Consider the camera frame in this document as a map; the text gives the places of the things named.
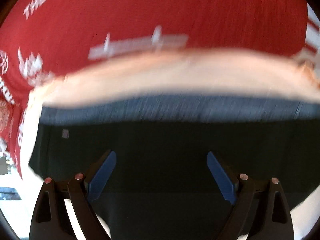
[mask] black plastic bracket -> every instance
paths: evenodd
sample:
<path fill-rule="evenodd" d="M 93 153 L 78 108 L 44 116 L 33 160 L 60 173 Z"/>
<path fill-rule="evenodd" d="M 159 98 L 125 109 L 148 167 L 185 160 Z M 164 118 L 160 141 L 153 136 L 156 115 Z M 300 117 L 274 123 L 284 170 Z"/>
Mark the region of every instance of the black plastic bracket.
<path fill-rule="evenodd" d="M 64 203 L 70 199 L 85 238 L 110 240 L 90 202 L 99 197 L 115 165 L 116 153 L 108 151 L 86 174 L 61 182 L 47 178 L 36 202 L 29 239 L 76 240 Z M 217 240 L 238 239 L 254 198 L 259 199 L 259 205 L 247 239 L 294 240 L 290 209 L 279 179 L 256 181 L 246 174 L 236 176 L 212 152 L 207 155 L 207 165 L 224 198 L 234 203 Z"/>

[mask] person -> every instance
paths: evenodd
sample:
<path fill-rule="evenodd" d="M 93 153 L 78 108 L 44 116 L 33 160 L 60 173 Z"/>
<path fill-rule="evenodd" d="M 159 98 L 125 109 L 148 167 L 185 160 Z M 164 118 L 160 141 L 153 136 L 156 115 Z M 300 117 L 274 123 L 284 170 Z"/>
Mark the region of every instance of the person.
<path fill-rule="evenodd" d="M 207 239 L 231 209 L 207 167 L 214 151 L 236 173 L 280 179 L 301 239 L 320 215 L 311 71 L 212 49 L 131 55 L 55 78 L 30 93 L 22 174 L 32 184 L 34 172 L 70 179 L 112 149 L 115 169 L 92 205 L 113 239 Z"/>
<path fill-rule="evenodd" d="M 19 0 L 13 6 L 0 29 L 0 50 L 6 98 L 17 102 L 20 116 L 8 143 L 18 170 L 28 94 L 54 76 L 151 47 L 248 48 L 317 64 L 320 23 L 305 0 L 134 1 Z"/>

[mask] red t-shirt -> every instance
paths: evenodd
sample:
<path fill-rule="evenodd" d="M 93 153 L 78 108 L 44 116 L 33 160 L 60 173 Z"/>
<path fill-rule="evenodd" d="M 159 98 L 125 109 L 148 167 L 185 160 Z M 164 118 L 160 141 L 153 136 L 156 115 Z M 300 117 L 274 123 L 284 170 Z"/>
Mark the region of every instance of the red t-shirt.
<path fill-rule="evenodd" d="M 307 22 L 305 0 L 19 0 L 0 28 L 3 93 L 17 104 L 47 78 L 137 50 L 316 53 L 315 39 L 306 44 Z"/>

